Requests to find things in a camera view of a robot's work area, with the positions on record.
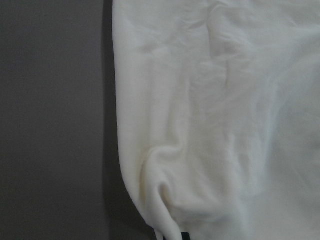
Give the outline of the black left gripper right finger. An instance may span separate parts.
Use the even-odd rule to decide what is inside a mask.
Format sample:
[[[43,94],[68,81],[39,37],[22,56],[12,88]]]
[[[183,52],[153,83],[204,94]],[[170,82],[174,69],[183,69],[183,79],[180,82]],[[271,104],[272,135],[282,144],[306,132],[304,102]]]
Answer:
[[[190,240],[190,234],[188,232],[181,233],[182,240]]]

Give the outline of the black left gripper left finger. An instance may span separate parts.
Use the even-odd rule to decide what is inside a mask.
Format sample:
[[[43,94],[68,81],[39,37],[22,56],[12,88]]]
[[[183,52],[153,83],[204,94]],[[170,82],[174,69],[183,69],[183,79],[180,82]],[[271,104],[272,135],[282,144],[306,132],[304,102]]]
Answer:
[[[154,232],[156,236],[156,240],[164,240],[164,231],[162,227],[154,227]]]

